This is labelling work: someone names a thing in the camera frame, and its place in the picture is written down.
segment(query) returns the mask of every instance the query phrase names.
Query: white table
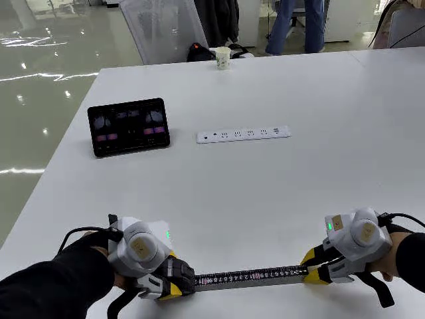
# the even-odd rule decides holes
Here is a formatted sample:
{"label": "white table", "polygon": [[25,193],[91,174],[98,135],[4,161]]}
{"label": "white table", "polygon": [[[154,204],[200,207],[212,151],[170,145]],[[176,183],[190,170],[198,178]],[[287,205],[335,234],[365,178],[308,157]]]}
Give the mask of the white table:
{"label": "white table", "polygon": [[[102,70],[0,251],[0,278],[51,259],[107,214],[166,220],[197,273],[296,265],[326,214],[370,205],[425,219],[425,48]],[[96,159],[90,106],[161,96],[172,144]],[[195,143],[198,131],[287,124],[289,139]],[[122,318],[413,318],[425,296],[396,280],[383,310],[364,284],[302,284],[134,300]],[[105,318],[112,291],[89,311]]]}

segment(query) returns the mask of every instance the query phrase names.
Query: blue jeans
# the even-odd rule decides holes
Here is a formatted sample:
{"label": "blue jeans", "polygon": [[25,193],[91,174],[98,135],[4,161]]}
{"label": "blue jeans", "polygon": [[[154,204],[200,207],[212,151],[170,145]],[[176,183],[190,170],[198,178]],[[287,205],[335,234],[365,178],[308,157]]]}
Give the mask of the blue jeans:
{"label": "blue jeans", "polygon": [[[325,45],[324,0],[304,0],[305,52],[317,53]],[[278,17],[273,25],[266,52],[279,55],[283,52],[296,0],[281,0]]]}

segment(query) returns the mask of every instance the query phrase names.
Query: paper cup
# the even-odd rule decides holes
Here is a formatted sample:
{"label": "paper cup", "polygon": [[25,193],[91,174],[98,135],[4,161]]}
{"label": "paper cup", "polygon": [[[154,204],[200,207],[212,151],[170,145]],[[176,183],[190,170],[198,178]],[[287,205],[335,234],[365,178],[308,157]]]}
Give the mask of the paper cup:
{"label": "paper cup", "polygon": [[219,70],[228,70],[230,68],[230,52],[227,47],[219,47],[215,49],[215,59]]}

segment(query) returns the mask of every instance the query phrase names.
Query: power strip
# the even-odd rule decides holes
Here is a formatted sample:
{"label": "power strip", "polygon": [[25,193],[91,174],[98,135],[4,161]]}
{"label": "power strip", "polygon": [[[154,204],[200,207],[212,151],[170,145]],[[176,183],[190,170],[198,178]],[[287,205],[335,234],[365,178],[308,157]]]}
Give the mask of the power strip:
{"label": "power strip", "polygon": [[198,144],[234,142],[246,140],[263,140],[268,138],[288,138],[292,136],[287,126],[273,128],[237,128],[233,130],[217,130],[197,134]]}

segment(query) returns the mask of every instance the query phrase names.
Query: black bag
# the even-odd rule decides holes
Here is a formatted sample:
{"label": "black bag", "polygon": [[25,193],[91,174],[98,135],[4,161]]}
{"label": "black bag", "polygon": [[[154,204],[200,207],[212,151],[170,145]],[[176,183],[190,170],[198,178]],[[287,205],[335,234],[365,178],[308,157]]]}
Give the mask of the black bag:
{"label": "black bag", "polygon": [[189,48],[187,62],[215,60],[215,55],[199,43],[193,43]]}

